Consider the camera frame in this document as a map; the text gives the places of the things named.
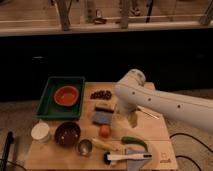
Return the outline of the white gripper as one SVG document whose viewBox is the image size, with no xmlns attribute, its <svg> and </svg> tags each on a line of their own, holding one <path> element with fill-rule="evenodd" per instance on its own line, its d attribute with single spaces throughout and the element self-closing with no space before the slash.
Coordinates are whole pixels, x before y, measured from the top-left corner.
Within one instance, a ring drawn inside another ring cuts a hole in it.
<svg viewBox="0 0 213 171">
<path fill-rule="evenodd" d="M 120 114 L 124 115 L 131 127 L 137 126 L 138 116 L 136 114 L 136 106 L 124 101 L 117 102 L 117 110 Z"/>
</svg>

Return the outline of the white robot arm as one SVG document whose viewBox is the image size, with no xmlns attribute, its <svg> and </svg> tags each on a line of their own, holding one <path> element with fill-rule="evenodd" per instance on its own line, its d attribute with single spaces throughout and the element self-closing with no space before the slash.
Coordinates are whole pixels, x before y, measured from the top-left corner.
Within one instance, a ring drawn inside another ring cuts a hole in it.
<svg viewBox="0 0 213 171">
<path fill-rule="evenodd" d="M 213 134 L 213 100 L 151 90 L 138 69 L 129 70 L 114 87 L 120 112 L 132 115 L 138 106 L 183 121 Z"/>
</svg>

